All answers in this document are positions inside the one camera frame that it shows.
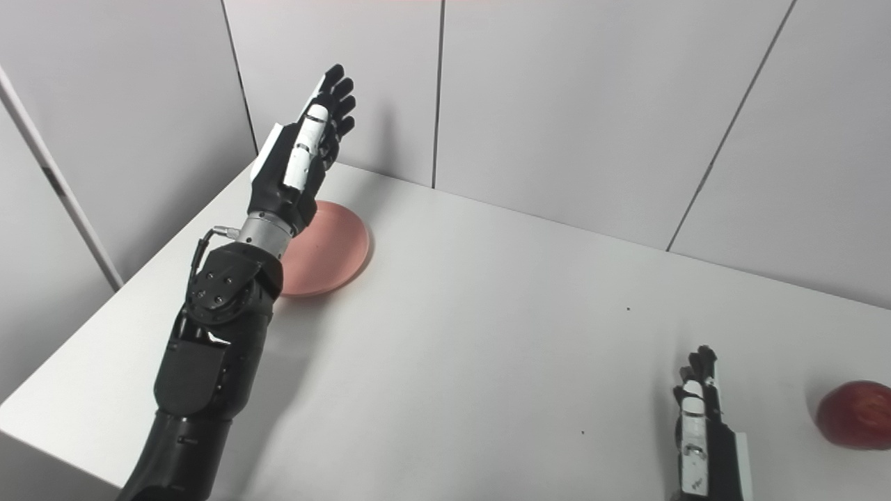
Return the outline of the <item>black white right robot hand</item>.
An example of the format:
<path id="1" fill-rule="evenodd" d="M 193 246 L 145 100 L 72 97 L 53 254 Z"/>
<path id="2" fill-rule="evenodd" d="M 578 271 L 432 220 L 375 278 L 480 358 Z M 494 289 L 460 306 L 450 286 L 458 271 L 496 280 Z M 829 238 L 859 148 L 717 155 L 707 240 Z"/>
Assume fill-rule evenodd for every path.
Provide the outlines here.
<path id="1" fill-rule="evenodd" d="M 717 355 L 701 345 L 679 370 L 672 389 L 679 407 L 675 425 L 679 488 L 674 500 L 753 500 L 748 437 L 723 417 Z"/>

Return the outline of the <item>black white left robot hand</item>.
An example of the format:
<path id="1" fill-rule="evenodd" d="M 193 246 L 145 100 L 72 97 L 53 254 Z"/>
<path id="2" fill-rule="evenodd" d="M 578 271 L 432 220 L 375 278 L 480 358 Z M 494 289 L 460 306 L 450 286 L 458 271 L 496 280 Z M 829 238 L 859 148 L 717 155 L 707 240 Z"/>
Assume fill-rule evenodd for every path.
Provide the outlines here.
<path id="1" fill-rule="evenodd" d="M 276 218 L 292 237 L 315 216 L 316 196 L 343 137 L 354 128 L 354 82 L 335 64 L 318 81 L 298 118 L 276 123 L 251 163 L 249 215 Z"/>

